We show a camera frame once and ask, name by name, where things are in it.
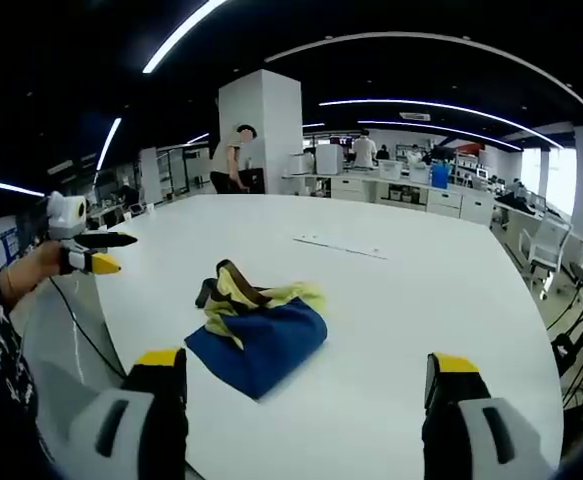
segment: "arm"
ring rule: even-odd
[[[227,148],[227,166],[229,168],[229,177],[231,180],[238,184],[240,190],[246,190],[247,188],[242,184],[240,175],[238,175],[238,160],[236,158],[235,147]]]
[[[45,242],[0,271],[0,291],[7,308],[16,304],[45,278],[60,273],[60,243]]]

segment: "window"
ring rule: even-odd
[[[573,214],[578,158],[574,148],[554,148],[549,152],[547,202],[567,215]]]
[[[522,172],[520,181],[527,190],[538,193],[540,190],[540,164],[542,153],[539,148],[522,151]]]

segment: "man in beige shirt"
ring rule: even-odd
[[[226,138],[220,140],[211,160],[211,182],[219,194],[247,193],[249,189],[240,179],[247,169],[246,159],[240,157],[240,147],[252,142],[258,133],[251,125],[240,125]]]

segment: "blue container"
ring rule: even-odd
[[[449,185],[449,169],[444,165],[431,167],[431,186],[435,188],[447,188]]]

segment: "floor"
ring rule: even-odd
[[[178,197],[173,201],[190,196],[213,194],[210,184]],[[503,232],[495,225],[493,233],[502,240]],[[554,280],[557,284],[569,284],[568,278],[559,273]],[[69,304],[81,326],[102,354],[121,370],[115,350],[106,330],[104,315],[100,308],[95,281],[92,276],[74,273],[58,279]],[[534,285],[532,296],[545,325],[550,325],[569,305],[574,290],[556,292],[550,290],[548,296],[541,296],[542,285]],[[551,329],[551,339],[566,331],[578,318],[583,308],[583,293],[562,320]],[[24,335],[24,354],[31,364],[40,396],[40,429],[49,444],[52,454],[62,455],[71,420],[98,392],[115,388],[119,378],[107,367],[85,338],[77,331],[62,298],[49,283],[40,285],[27,296],[13,312],[16,329]],[[580,361],[562,378],[563,393],[571,384]],[[569,402],[569,407],[583,403],[583,383]],[[187,478],[198,478],[187,472]]]

